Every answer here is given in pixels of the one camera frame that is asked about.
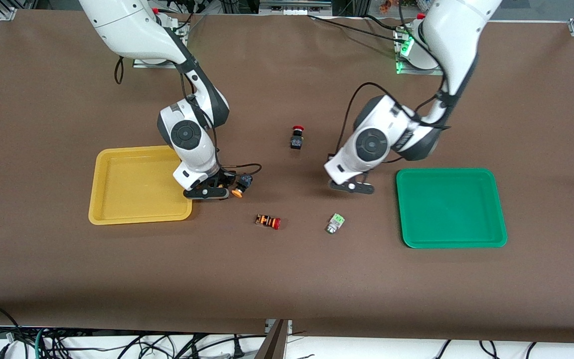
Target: black cable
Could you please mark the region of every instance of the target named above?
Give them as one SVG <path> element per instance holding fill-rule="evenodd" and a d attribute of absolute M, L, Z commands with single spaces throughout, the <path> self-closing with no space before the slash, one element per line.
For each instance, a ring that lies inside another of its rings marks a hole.
<path fill-rule="evenodd" d="M 205 349 L 207 349 L 207 348 L 211 348 L 211 347 L 213 347 L 213 346 L 221 345 L 222 343 L 227 343 L 227 342 L 233 341 L 234 339 L 265 338 L 265 337 L 266 337 L 266 336 L 240 336 L 240 337 L 234 337 L 234 338 L 229 338 L 229 339 L 223 339 L 223 340 L 221 340 L 221 341 L 219 341 L 219 342 L 212 343 L 211 345 L 204 346 L 204 347 L 200 348 L 199 350 L 197 350 L 196 352 L 197 352 L 197 353 L 198 353 L 198 352 L 201 352 L 202 350 L 205 350 Z"/>
<path fill-rule="evenodd" d="M 404 157 L 400 156 L 400 157 L 398 157 L 397 159 L 394 159 L 394 160 L 391 160 L 391 161 L 384 161 L 384 162 L 382 162 L 382 163 L 384 163 L 384 164 L 392 164 L 392 163 L 394 163 L 394 162 L 400 161 L 400 160 L 403 159 L 403 158 L 404 158 Z"/>
<path fill-rule="evenodd" d="M 117 73 L 119 71 L 119 65 L 121 66 L 121 76 L 117 78 Z M 114 66 L 114 81 L 116 84 L 120 85 L 123 82 L 123 56 L 119 56 L 119 60 L 117 61 L 117 65 Z"/>
<path fill-rule="evenodd" d="M 221 162 L 218 159 L 218 140 L 216 139 L 216 128 L 214 127 L 214 122 L 212 122 L 212 119 L 209 118 L 209 116 L 205 113 L 205 111 L 203 109 L 200 109 L 200 110 L 201 110 L 201 112 L 203 112 L 203 116 L 205 116 L 205 118 L 207 118 L 207 120 L 209 121 L 210 127 L 212 127 L 212 134 L 214 135 L 214 147 L 216 148 L 216 150 L 214 151 L 214 158 L 216 159 L 216 165 L 223 172 L 227 173 L 228 175 L 235 176 L 235 177 L 252 176 L 252 175 L 255 175 L 256 173 L 259 173 L 260 170 L 263 169 L 262 164 L 251 163 L 251 164 L 234 165 L 234 166 L 223 166 L 223 165 L 221 165 Z M 255 171 L 251 171 L 250 173 L 236 173 L 236 172 L 228 171 L 225 169 L 225 168 L 247 168 L 247 167 L 252 167 L 252 166 L 256 166 L 258 168 Z"/>
<path fill-rule="evenodd" d="M 363 34 L 368 34 L 368 35 L 371 35 L 371 36 L 375 36 L 375 37 L 377 37 L 377 38 L 388 39 L 388 40 L 391 40 L 391 41 L 394 41 L 394 42 L 399 42 L 399 43 L 404 43 L 404 42 L 405 42 L 403 39 L 394 39 L 394 38 L 390 38 L 390 37 L 388 37 L 388 36 L 383 36 L 383 35 L 380 35 L 380 34 L 375 34 L 375 33 L 373 33 L 373 32 L 368 32 L 368 31 L 366 31 L 366 30 L 357 29 L 357 28 L 355 28 L 355 27 L 350 27 L 350 26 L 347 26 L 347 25 L 343 25 L 343 24 L 341 24 L 341 23 L 329 21 L 329 20 L 326 20 L 325 18 L 320 18 L 320 17 L 312 16 L 311 14 L 308 14 L 307 16 L 309 16 L 310 18 L 314 18 L 315 20 L 320 20 L 320 21 L 322 21 L 322 22 L 327 22 L 327 23 L 330 23 L 330 24 L 332 24 L 332 25 L 336 25 L 336 26 L 339 26 L 339 27 L 344 27 L 345 29 L 350 29 L 350 30 L 354 30 L 354 31 L 357 31 L 357 32 L 362 32 Z"/>
<path fill-rule="evenodd" d="M 446 347 L 448 347 L 449 344 L 451 344 L 451 339 L 444 342 L 444 345 L 442 345 L 442 349 L 440 350 L 439 353 L 437 353 L 437 355 L 435 356 L 435 359 L 440 359 L 442 357 L 442 355 L 444 355 L 444 351 L 446 350 Z"/>
<path fill-rule="evenodd" d="M 414 120 L 414 117 L 412 115 L 410 115 L 410 113 L 408 113 L 406 111 L 406 109 L 400 105 L 400 102 L 398 100 L 396 100 L 396 98 L 393 95 L 391 95 L 391 93 L 389 93 L 389 91 L 387 91 L 385 88 L 383 88 L 379 84 L 376 84 L 375 82 L 365 82 L 364 84 L 358 86 L 356 91 L 351 96 L 351 100 L 349 100 L 349 105 L 347 106 L 347 111 L 344 112 L 344 121 L 342 121 L 342 129 L 340 131 L 340 136 L 338 137 L 338 143 L 335 145 L 335 153 L 338 153 L 338 150 L 340 150 L 340 144 L 342 143 L 342 137 L 344 136 L 344 129 L 346 129 L 346 127 L 347 127 L 347 120 L 349 118 L 349 111 L 351 111 L 351 104 L 353 104 L 353 100 L 355 100 L 356 95 L 358 95 L 358 92 L 360 92 L 360 89 L 364 88 L 365 86 L 374 86 L 375 88 L 380 89 L 380 91 L 385 93 L 385 95 L 389 96 L 396 103 L 395 106 L 397 107 L 397 109 L 403 111 L 405 113 L 405 115 L 408 118 L 410 118 L 410 120 L 416 122 L 420 126 L 433 127 L 434 129 L 440 129 L 440 130 L 450 129 L 449 126 L 433 125 L 432 123 L 425 123 L 425 122 L 422 122 L 419 120 Z"/>
<path fill-rule="evenodd" d="M 531 357 L 531 350 L 533 350 L 533 347 L 537 344 L 537 342 L 533 342 L 531 343 L 531 345 L 528 346 L 528 349 L 526 350 L 526 357 L 525 359 L 530 359 Z"/>
<path fill-rule="evenodd" d="M 488 342 L 490 343 L 490 346 L 493 348 L 493 352 L 489 352 L 487 348 L 484 347 L 483 341 L 478 341 L 478 343 L 480 344 L 480 348 L 482 348 L 482 350 L 484 350 L 484 352 L 487 353 L 488 356 L 492 357 L 493 359 L 499 359 L 499 357 L 497 356 L 497 349 L 495 348 L 495 343 L 493 343 L 493 341 Z"/>
<path fill-rule="evenodd" d="M 159 343 L 160 341 L 162 341 L 163 339 L 166 339 L 166 338 L 169 338 L 169 336 L 162 336 L 162 337 L 160 337 L 159 339 L 155 340 L 152 344 L 147 345 L 146 347 L 142 348 L 142 349 L 141 349 L 141 354 L 139 354 L 139 359 L 141 359 L 142 357 L 144 357 L 144 356 L 145 356 L 145 353 L 146 353 L 148 350 L 150 350 L 150 349 L 151 349 L 152 351 L 157 350 L 157 348 L 155 347 L 156 343 Z"/>
<path fill-rule="evenodd" d="M 19 337 L 15 338 L 15 339 L 18 341 L 21 341 L 21 343 L 23 343 L 23 352 L 25 353 L 25 359 L 28 359 L 28 350 L 25 347 L 28 344 L 28 340 L 26 339 L 25 335 L 21 331 L 21 327 L 19 326 L 19 323 L 17 323 L 16 320 L 14 320 L 14 318 L 12 318 L 12 316 L 7 311 L 4 311 L 2 308 L 0 308 L 0 313 L 5 315 L 6 318 L 8 318 L 8 320 L 10 321 L 10 323 L 12 323 L 14 325 L 15 331 L 19 334 Z"/>
<path fill-rule="evenodd" d="M 410 28 L 407 27 L 407 25 L 405 23 L 405 18 L 403 17 L 403 5 L 402 5 L 401 1 L 398 2 L 398 14 L 400 15 L 400 21 L 402 23 L 403 28 L 405 28 L 405 31 L 407 32 L 407 34 L 409 34 L 409 36 L 412 36 L 413 32 L 411 31 Z M 446 82 L 446 75 L 444 74 L 444 66 L 442 66 L 442 64 L 440 64 L 440 61 L 438 61 L 438 59 L 436 59 L 435 56 L 433 56 L 433 54 L 431 54 L 431 52 L 429 51 L 429 49 L 426 46 L 424 46 L 419 41 L 415 41 L 415 44 L 417 44 L 424 51 L 426 51 L 427 54 L 429 54 L 431 56 L 431 58 L 437 63 L 437 65 L 440 66 L 440 69 L 442 69 L 442 82 L 440 84 L 439 89 L 437 89 L 438 91 L 441 91 L 442 86 L 444 86 L 444 83 Z"/>
<path fill-rule="evenodd" d="M 181 76 L 180 88 L 183 91 L 183 98 L 187 98 L 187 93 L 185 91 L 185 82 L 183 80 L 183 76 L 187 76 L 187 75 L 184 74 Z M 218 152 L 219 152 L 219 150 L 218 150 L 218 138 L 216 137 L 216 126 L 214 126 L 214 121 L 212 121 L 212 119 L 207 115 L 205 110 L 201 109 L 200 107 L 198 107 L 198 109 L 200 109 L 200 111 L 203 113 L 203 116 L 205 116 L 207 121 L 209 121 L 209 125 L 212 128 L 212 135 L 214 136 L 214 159 L 216 160 L 216 165 L 218 166 L 218 168 L 220 168 L 220 170 L 222 170 L 224 173 L 227 173 L 228 175 L 232 175 L 235 177 L 243 177 L 243 176 L 255 175 L 256 173 L 259 173 L 260 170 L 263 169 L 263 166 L 261 164 L 256 164 L 256 163 L 236 165 L 236 166 L 223 166 L 223 165 L 221 165 L 221 162 L 218 159 Z M 257 168 L 257 170 L 252 171 L 250 173 L 236 173 L 236 172 L 226 170 L 226 168 L 247 168 L 247 167 L 251 167 L 251 166 L 256 166 L 258 168 Z"/>
<path fill-rule="evenodd" d="M 414 110 L 413 112 L 418 113 L 419 109 L 421 109 L 422 107 L 424 107 L 426 104 L 428 104 L 429 102 L 435 100 L 437 98 L 437 95 L 433 95 L 431 96 L 429 99 L 427 99 L 426 101 L 422 102 L 421 104 L 419 104 Z"/>
<path fill-rule="evenodd" d="M 117 357 L 117 359 L 121 359 L 125 355 L 125 353 L 130 349 L 130 347 L 132 347 L 133 345 L 135 345 L 136 343 L 141 341 L 141 339 L 143 339 L 143 337 L 145 337 L 145 336 L 137 336 L 136 339 L 134 339 L 128 345 L 126 345 L 125 348 L 123 348 L 123 350 L 121 350 L 121 353 L 119 353 L 119 356 Z"/>
<path fill-rule="evenodd" d="M 194 13 L 190 13 L 189 16 L 187 17 L 187 20 L 185 20 L 181 25 L 179 25 L 178 27 L 173 27 L 171 28 L 172 31 L 176 31 L 178 29 L 182 29 L 183 26 L 187 25 L 189 23 L 189 21 L 192 19 L 192 16 L 194 16 Z"/>
<path fill-rule="evenodd" d="M 374 16 L 371 16 L 370 14 L 366 14 L 365 16 L 362 16 L 362 17 L 370 18 L 371 20 L 375 21 L 378 25 L 384 27 L 387 30 L 393 30 L 393 31 L 396 30 L 395 26 L 386 25 L 385 23 L 381 22 L 380 20 L 378 20 Z"/>
<path fill-rule="evenodd" d="M 196 343 L 198 343 L 199 341 L 201 341 L 203 338 L 205 338 L 207 336 L 207 334 L 204 333 L 197 333 L 194 334 L 194 336 L 192 337 L 192 339 L 190 339 L 187 343 L 185 343 L 185 345 L 180 348 L 180 351 L 174 356 L 173 359 L 180 359 L 180 357 L 185 354 L 188 350 L 190 350 L 192 348 L 192 346 L 195 346 Z"/>

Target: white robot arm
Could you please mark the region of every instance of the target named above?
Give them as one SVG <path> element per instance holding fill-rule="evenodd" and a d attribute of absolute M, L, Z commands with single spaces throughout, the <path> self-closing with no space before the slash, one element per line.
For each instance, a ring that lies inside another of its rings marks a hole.
<path fill-rule="evenodd" d="M 475 69 L 481 31 L 500 3 L 501 0 L 435 0 L 426 18 L 410 24 L 414 40 L 429 51 L 444 72 L 436 100 L 423 117 L 389 95 L 367 102 L 353 124 L 354 133 L 325 164 L 332 188 L 355 191 L 357 183 L 346 182 L 382 163 L 389 150 L 407 161 L 431 154 Z M 419 46 L 410 51 L 425 53 Z M 363 190 L 357 191 L 373 193 L 373 188 Z"/>
<path fill-rule="evenodd" d="M 187 77 L 196 93 L 162 109 L 157 127 L 181 159 L 173 176 L 187 192 L 217 175 L 215 148 L 205 130 L 223 125 L 230 109 L 198 61 L 171 29 L 177 20 L 154 14 L 147 0 L 80 0 L 84 12 L 105 44 L 130 59 L 166 59 Z M 218 198 L 228 191 L 219 190 Z"/>

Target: electrical component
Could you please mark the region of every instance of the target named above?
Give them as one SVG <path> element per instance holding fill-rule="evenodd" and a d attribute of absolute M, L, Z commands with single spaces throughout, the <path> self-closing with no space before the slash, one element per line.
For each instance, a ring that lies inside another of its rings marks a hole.
<path fill-rule="evenodd" d="M 238 198 L 243 198 L 243 193 L 251 186 L 252 181 L 253 178 L 250 175 L 239 177 L 239 180 L 236 182 L 236 188 L 232 190 L 232 194 Z"/>
<path fill-rule="evenodd" d="M 329 234 L 334 234 L 342 224 L 344 223 L 344 218 L 338 213 L 333 214 L 327 225 L 326 232 Z"/>
<path fill-rule="evenodd" d="M 302 132 L 305 131 L 305 127 L 303 126 L 294 126 L 293 127 L 293 134 L 291 135 L 291 145 L 290 148 L 294 150 L 300 150 L 302 147 Z"/>
<path fill-rule="evenodd" d="M 273 229 L 278 229 L 281 226 L 281 219 L 280 218 L 271 218 L 265 214 L 257 214 L 256 216 L 256 224 L 264 225 L 265 227 L 270 227 Z"/>

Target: brown surface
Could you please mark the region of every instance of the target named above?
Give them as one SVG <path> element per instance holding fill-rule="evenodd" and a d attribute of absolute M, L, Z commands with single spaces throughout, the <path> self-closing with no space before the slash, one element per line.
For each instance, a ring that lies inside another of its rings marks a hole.
<path fill-rule="evenodd" d="M 127 68 L 117 86 L 117 57 L 80 12 L 0 23 L 0 306 L 20 323 L 260 332 L 264 318 L 291 318 L 310 335 L 574 341 L 564 23 L 490 23 L 453 129 L 426 161 L 380 166 L 372 196 L 326 188 L 351 93 L 371 80 L 414 105 L 438 78 L 396 75 L 385 40 L 303 16 L 210 16 L 190 49 L 232 108 L 222 162 L 263 171 L 245 198 L 196 203 L 184 222 L 95 226 L 96 155 L 161 145 L 155 119 L 181 97 L 178 74 Z M 305 127 L 300 152 L 293 125 Z M 506 247 L 407 248 L 392 180 L 407 167 L 492 170 Z M 336 212 L 346 223 L 330 236 Z M 283 229 L 257 227 L 257 213 Z"/>

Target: green indicator light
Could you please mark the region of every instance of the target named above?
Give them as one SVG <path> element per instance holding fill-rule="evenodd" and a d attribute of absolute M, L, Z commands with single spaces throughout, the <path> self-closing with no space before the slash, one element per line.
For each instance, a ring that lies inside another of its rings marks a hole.
<path fill-rule="evenodd" d="M 409 45 L 408 45 L 408 46 L 403 46 L 402 51 L 400 52 L 401 55 L 403 55 L 403 56 L 408 56 L 408 55 L 409 55 L 409 51 L 411 50 L 411 47 L 412 47 L 413 44 L 415 43 L 415 40 L 414 40 L 412 37 L 410 37 L 410 38 L 408 39 L 408 43 L 409 43 Z"/>

